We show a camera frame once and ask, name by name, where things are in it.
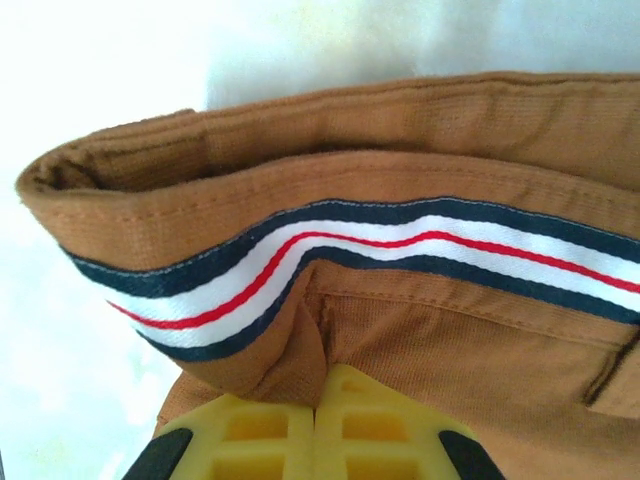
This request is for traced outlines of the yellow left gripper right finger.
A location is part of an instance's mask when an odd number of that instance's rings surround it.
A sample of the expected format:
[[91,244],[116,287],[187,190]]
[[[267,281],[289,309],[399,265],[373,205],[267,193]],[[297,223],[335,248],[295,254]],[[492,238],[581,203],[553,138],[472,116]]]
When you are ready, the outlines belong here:
[[464,424],[347,365],[329,372],[314,417],[316,479],[502,479]]

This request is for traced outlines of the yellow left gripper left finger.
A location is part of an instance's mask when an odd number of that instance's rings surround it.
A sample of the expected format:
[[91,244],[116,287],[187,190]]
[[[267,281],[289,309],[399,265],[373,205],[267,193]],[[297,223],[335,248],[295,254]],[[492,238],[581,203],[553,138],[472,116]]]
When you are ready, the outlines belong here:
[[310,479],[312,410],[223,395],[161,428],[126,479]]

